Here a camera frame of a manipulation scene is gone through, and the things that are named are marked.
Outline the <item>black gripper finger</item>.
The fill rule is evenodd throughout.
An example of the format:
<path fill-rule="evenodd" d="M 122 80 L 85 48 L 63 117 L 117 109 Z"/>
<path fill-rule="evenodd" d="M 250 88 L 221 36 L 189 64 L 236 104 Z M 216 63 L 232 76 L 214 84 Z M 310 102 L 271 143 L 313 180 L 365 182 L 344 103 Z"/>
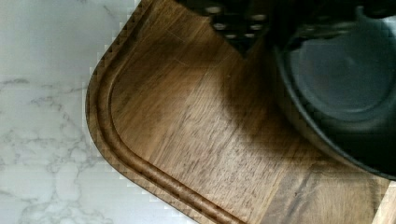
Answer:
<path fill-rule="evenodd" d="M 242 57 L 268 33 L 274 0 L 176 0 L 186 9 L 208 17 L 212 29 Z"/>

